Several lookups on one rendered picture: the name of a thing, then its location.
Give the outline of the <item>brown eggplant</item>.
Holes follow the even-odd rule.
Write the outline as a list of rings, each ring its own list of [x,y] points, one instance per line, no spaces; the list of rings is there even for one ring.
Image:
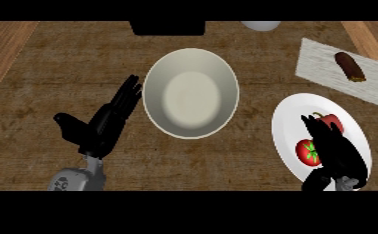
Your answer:
[[[338,52],[334,58],[347,79],[353,82],[363,82],[366,80],[365,73],[351,56],[346,52]]]

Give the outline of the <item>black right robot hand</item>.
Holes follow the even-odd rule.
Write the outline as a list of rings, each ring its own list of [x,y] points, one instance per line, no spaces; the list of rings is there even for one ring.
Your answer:
[[[347,176],[359,180],[354,189],[362,188],[368,181],[368,167],[350,140],[340,133],[337,126],[316,126],[313,116],[301,116],[307,131],[313,138],[322,167],[315,169],[301,185],[303,191],[323,191],[331,181]]]

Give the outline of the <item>white plate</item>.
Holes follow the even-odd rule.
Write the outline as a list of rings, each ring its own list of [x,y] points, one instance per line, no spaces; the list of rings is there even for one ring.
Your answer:
[[[312,171],[322,167],[322,165],[307,166],[295,153],[297,143],[303,139],[312,139],[301,116],[309,117],[315,112],[337,116],[344,128],[343,136],[359,151],[366,170],[372,168],[369,143],[354,118],[328,98],[316,94],[298,93],[288,96],[276,106],[272,117],[272,137],[282,162],[300,181],[304,181]]]

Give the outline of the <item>red tomato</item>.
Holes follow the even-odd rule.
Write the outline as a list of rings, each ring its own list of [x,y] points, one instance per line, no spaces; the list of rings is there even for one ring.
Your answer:
[[[295,154],[300,162],[304,165],[315,167],[320,164],[320,159],[312,140],[303,139],[298,141],[295,145]]]

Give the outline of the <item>red bell pepper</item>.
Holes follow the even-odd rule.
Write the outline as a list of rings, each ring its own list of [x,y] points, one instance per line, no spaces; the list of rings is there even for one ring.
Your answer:
[[[317,122],[316,126],[328,126],[328,129],[332,129],[332,126],[337,126],[340,133],[344,133],[344,126],[335,114],[322,115],[319,112],[313,112],[312,116]]]

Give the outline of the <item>cream bowl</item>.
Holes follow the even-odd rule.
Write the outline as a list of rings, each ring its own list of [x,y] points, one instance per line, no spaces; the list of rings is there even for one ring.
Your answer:
[[[143,82],[143,107],[157,128],[179,139],[201,139],[227,125],[239,103],[236,74],[213,52],[185,48],[154,64]]]

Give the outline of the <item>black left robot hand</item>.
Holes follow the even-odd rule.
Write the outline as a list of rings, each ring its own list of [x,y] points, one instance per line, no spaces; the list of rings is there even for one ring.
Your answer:
[[[80,154],[102,159],[111,153],[140,98],[139,77],[130,75],[111,102],[99,108],[89,123],[68,113],[55,115],[62,138],[78,145]]]

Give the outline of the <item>white round object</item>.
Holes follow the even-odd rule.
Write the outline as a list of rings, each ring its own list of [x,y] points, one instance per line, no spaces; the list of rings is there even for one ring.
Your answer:
[[[278,28],[279,21],[242,21],[242,24],[254,31],[272,31]]]

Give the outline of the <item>black appliance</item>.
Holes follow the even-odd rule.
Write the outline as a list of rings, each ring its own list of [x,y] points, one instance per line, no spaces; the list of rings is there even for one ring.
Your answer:
[[[204,21],[131,21],[130,26],[139,36],[201,36],[205,33]]]

